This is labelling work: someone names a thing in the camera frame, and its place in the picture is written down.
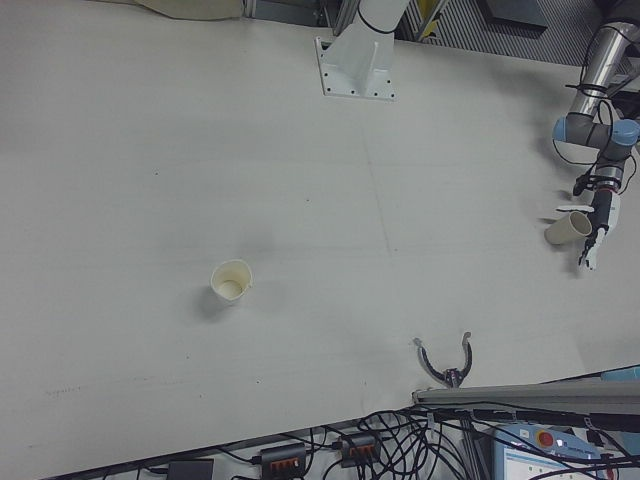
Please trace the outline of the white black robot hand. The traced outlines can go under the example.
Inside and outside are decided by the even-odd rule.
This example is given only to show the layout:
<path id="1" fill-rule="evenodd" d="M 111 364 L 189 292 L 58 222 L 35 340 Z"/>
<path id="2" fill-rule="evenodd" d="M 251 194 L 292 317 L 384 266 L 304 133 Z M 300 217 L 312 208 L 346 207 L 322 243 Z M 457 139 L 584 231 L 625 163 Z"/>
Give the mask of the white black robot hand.
<path id="1" fill-rule="evenodd" d="M 578 213 L 590 227 L 583 234 L 584 245 L 578 264 L 594 271 L 597 268 L 598 253 L 605 238 L 617 226 L 621 210 L 621 195 L 609 188 L 597 190 L 588 205 L 567 204 L 556 208 L 557 212 Z"/>

